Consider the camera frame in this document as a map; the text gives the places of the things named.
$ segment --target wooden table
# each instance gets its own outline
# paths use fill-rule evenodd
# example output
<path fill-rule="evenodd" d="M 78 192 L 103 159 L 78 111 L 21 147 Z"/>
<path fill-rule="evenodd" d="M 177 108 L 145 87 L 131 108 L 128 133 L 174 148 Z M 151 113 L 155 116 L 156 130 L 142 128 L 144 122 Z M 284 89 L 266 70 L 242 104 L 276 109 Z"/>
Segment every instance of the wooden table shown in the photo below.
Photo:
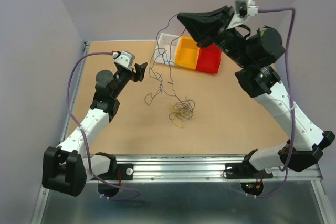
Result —
<path fill-rule="evenodd" d="M 136 63 L 149 62 L 155 49 L 153 41 L 92 42 L 90 52 L 129 51 Z M 103 69 L 116 71 L 110 56 L 87 58 L 74 108 L 81 121 L 95 92 L 95 76 Z M 173 68 L 177 95 L 193 99 L 194 117 L 176 127 L 168 118 L 176 98 L 165 94 L 151 106 L 144 102 L 148 93 L 156 93 L 159 83 L 148 71 L 143 82 L 129 82 L 118 97 L 120 107 L 113 121 L 91 145 L 92 152 L 110 154 L 242 154 L 255 148 L 284 143 L 288 137 L 268 112 L 251 99 L 234 75 L 239 67 L 223 55 L 219 74 Z M 169 80 L 168 66 L 155 65 L 154 71 Z M 72 122 L 70 132 L 75 128 Z"/>

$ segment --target black cable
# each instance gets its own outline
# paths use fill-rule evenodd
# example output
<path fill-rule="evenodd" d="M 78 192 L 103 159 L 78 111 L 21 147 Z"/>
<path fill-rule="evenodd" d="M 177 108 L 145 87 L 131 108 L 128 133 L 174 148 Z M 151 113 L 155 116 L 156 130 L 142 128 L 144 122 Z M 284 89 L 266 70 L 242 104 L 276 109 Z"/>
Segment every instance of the black cable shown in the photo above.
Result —
<path fill-rule="evenodd" d="M 172 77 L 172 66 L 171 66 L 171 60 L 172 60 L 172 44 L 174 41 L 178 40 L 179 38 L 182 37 L 182 35 L 184 34 L 184 32 L 186 31 L 186 28 L 183 30 L 183 32 L 181 33 L 181 35 L 179 35 L 177 38 L 173 39 L 170 43 L 170 54 L 169 54 L 169 60 L 168 60 L 168 67 L 169 67 L 169 77 L 170 77 L 170 81 L 168 82 L 168 84 L 171 85 L 171 91 L 173 91 L 173 94 L 168 94 L 164 89 L 163 89 L 163 78 L 162 75 L 158 72 L 154 72 L 153 67 L 154 64 L 156 62 L 156 59 L 158 57 L 163 57 L 163 59 L 165 59 L 165 55 L 166 58 L 167 57 L 167 50 L 165 48 L 160 48 L 159 47 L 159 33 L 161 31 L 163 31 L 164 29 L 169 27 L 170 21 L 176 17 L 176 15 L 172 16 L 169 20 L 168 20 L 168 24 L 166 27 L 160 29 L 157 34 L 156 34 L 156 45 L 157 48 L 154 50 L 154 53 L 151 57 L 151 62 L 150 62 L 150 66 L 148 67 L 148 73 L 149 76 L 155 80 L 157 80 L 160 85 L 159 85 L 159 89 L 157 90 L 157 92 L 153 95 L 153 93 L 148 93 L 145 98 L 144 98 L 144 102 L 150 106 L 152 104 L 152 101 L 154 100 L 155 97 L 157 97 L 160 93 L 165 93 L 166 95 L 170 96 L 170 97 L 176 97 L 178 102 L 173 106 L 173 112 L 171 112 L 168 115 L 168 118 L 170 120 L 174 120 L 175 118 L 178 118 L 180 120 L 189 120 L 193 117 L 194 115 L 194 108 L 195 108 L 195 101 L 192 99 L 188 99 L 185 97 L 184 100 L 181 100 L 180 97 L 176 94 L 176 90 L 174 89 L 174 81 L 173 81 L 173 77 Z"/>

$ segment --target purple cable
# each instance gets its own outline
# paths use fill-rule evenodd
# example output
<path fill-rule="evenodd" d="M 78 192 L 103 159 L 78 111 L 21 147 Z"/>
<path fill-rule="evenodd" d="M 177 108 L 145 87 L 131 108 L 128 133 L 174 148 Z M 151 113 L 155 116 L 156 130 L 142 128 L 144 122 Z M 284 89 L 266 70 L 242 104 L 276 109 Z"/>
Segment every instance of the purple cable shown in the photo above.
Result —
<path fill-rule="evenodd" d="M 122 198 L 122 199 L 113 199 L 113 198 L 107 198 L 104 196 L 104 198 L 106 199 L 111 199 L 111 200 L 129 200 L 129 199 L 134 199 L 135 197 L 139 196 L 140 195 L 140 191 L 136 190 L 136 189 L 132 189 L 132 188 L 127 188 L 127 187 L 122 187 L 122 186 L 117 186 L 117 185 L 114 185 L 112 183 L 109 183 L 107 182 L 106 180 L 98 177 L 96 174 L 93 173 L 92 171 L 92 167 L 91 167 L 91 155 L 90 155 L 90 149 L 89 149 L 89 144 L 88 144 L 88 140 L 87 140 L 87 137 L 86 137 L 86 134 L 85 134 L 85 131 L 82 129 L 82 126 L 80 124 L 80 122 L 75 118 L 75 116 L 73 115 L 73 113 L 71 112 L 71 109 L 70 109 L 70 95 L 69 95 L 69 92 L 70 92 L 70 85 L 71 85 L 71 81 L 72 81 L 72 78 L 73 78 L 73 75 L 75 73 L 75 70 L 77 68 L 77 66 L 79 65 L 79 63 L 84 60 L 85 58 L 89 57 L 89 56 L 92 56 L 92 55 L 113 55 L 112 52 L 93 52 L 93 53 L 90 53 L 90 54 L 86 54 L 84 55 L 83 57 L 81 57 L 75 64 L 75 66 L 73 67 L 72 71 L 71 71 L 71 74 L 70 74 L 70 78 L 69 78 L 69 82 L 68 82 L 68 87 L 67 87 L 67 107 L 68 107 L 68 113 L 69 115 L 71 116 L 71 118 L 74 120 L 74 122 L 76 123 L 76 125 L 78 126 L 78 128 L 80 129 L 80 132 L 82 133 L 82 136 L 83 136 L 83 140 L 84 140 L 84 144 L 85 144 L 85 149 L 86 149 L 86 153 L 87 153 L 87 156 L 88 156 L 88 165 L 89 165 L 89 171 L 90 173 L 93 175 L 93 177 L 98 180 L 98 181 L 101 181 L 103 182 L 104 184 L 108 185 L 108 186 L 111 186 L 111 187 L 114 187 L 114 188 L 118 188 L 118 189 L 123 189 L 123 190 L 127 190 L 127 191 L 134 191 L 136 192 L 136 195 L 133 195 L 133 196 L 130 196 L 130 197 L 127 197 L 127 198 Z"/>
<path fill-rule="evenodd" d="M 287 181 L 287 176 L 288 176 L 288 168 L 287 167 L 288 167 L 290 158 L 292 157 L 293 148 L 294 148 L 295 110 L 294 110 L 294 99 L 292 97 L 291 86 L 290 86 L 290 72 L 289 72 L 289 64 L 288 64 L 288 48 L 289 48 L 290 36 L 291 36 L 292 30 L 293 30 L 293 24 L 294 24 L 296 10 L 293 7 L 287 7 L 287 8 L 266 9 L 266 10 L 259 9 L 258 12 L 259 13 L 277 13 L 277 12 L 284 12 L 284 11 L 287 11 L 287 10 L 292 11 L 292 18 L 291 18 L 290 25 L 289 25 L 288 36 L 287 36 L 287 41 L 286 41 L 286 48 L 285 48 L 285 69 L 286 69 L 286 77 L 287 77 L 287 84 L 288 84 L 289 106 L 291 108 L 290 113 L 291 113 L 292 125 L 291 125 L 291 135 L 290 135 L 288 157 L 286 159 L 286 162 L 285 162 L 285 165 L 283 166 L 283 168 L 279 167 L 280 171 L 282 171 L 282 172 L 286 171 L 286 174 L 285 174 L 285 178 L 284 178 L 281 186 L 278 189 L 276 189 L 275 191 L 273 191 L 269 194 L 257 196 L 257 198 L 267 198 L 267 197 L 273 196 L 274 194 L 280 192 L 283 189 L 283 186 L 285 185 L 285 183 Z"/>

